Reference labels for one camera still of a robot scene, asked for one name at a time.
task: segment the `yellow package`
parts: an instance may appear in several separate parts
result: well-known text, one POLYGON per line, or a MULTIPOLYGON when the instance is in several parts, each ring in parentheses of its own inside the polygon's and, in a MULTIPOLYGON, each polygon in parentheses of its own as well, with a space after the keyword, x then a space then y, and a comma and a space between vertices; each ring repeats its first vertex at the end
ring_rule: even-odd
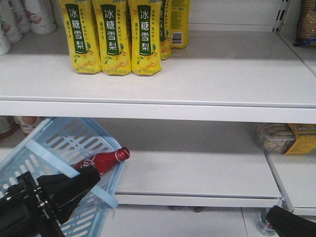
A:
POLYGON ((162 0, 160 10, 160 51, 163 60, 171 56, 171 0, 162 0))
POLYGON ((171 47, 184 48, 189 42, 190 0, 171 0, 171 47))
POLYGON ((58 0, 72 66, 79 74, 101 71, 99 39, 91 0, 58 0))
POLYGON ((102 71, 112 76, 131 72, 126 0, 92 0, 97 19, 102 71))
POLYGON ((128 0, 132 25, 132 71, 151 76, 161 70, 161 0, 128 0))
POLYGON ((286 155, 307 154, 316 148, 316 124, 288 124, 295 135, 294 144, 286 151, 286 155))

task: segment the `white bottle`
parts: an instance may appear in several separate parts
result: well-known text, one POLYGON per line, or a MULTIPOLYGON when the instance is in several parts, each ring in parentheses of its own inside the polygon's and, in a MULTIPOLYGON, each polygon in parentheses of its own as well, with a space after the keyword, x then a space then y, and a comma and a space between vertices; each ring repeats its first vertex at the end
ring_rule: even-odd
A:
POLYGON ((15 20, 12 7, 7 0, 0 0, 0 14, 2 16, 2 29, 10 43, 17 43, 22 39, 22 33, 15 20))
POLYGON ((26 16, 26 12, 21 0, 8 0, 12 4, 12 8, 15 14, 16 22, 21 32, 24 34, 30 31, 29 19, 26 16))
POLYGON ((23 5, 34 34, 46 35, 54 32, 56 24, 49 0, 23 0, 23 5))
MULTIPOLYGON (((2 17, 0 14, 0 26, 2 25, 2 17)), ((0 27, 0 56, 8 53, 11 49, 11 43, 4 35, 2 27, 0 27)))

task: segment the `shelf bracket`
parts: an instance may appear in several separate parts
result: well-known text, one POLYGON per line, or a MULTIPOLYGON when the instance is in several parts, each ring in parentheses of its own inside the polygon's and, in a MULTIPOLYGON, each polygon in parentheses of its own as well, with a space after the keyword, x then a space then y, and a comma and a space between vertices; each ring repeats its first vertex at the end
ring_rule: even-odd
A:
POLYGON ((285 15, 288 9, 288 6, 290 5, 290 0, 280 0, 280 8, 278 10, 277 16, 276 16, 276 21, 273 26, 272 32, 278 32, 279 29, 281 28, 283 21, 285 19, 285 15))

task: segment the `plastic basket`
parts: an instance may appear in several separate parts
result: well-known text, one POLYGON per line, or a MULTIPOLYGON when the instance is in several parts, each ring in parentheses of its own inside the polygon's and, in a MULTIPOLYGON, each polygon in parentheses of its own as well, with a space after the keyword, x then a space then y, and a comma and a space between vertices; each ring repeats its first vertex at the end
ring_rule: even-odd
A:
MULTIPOLYGON (((69 165, 94 153, 115 151, 121 146, 91 118, 48 118, 26 137, 0 164, 0 196, 17 183, 16 177, 30 171, 34 179, 42 175, 78 173, 69 165)), ((124 162, 101 177, 101 181, 79 203, 69 221, 61 226, 66 237, 99 237, 124 162)))

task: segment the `red bottle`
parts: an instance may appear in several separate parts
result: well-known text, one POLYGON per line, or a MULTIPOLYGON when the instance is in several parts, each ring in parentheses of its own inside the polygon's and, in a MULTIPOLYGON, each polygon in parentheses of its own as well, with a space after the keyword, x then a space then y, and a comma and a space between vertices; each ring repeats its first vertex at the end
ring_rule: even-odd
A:
POLYGON ((73 168, 80 169, 89 165, 97 168, 100 175, 108 172, 114 165, 129 158, 129 150, 126 147, 110 153, 97 153, 87 159, 73 165, 73 168))

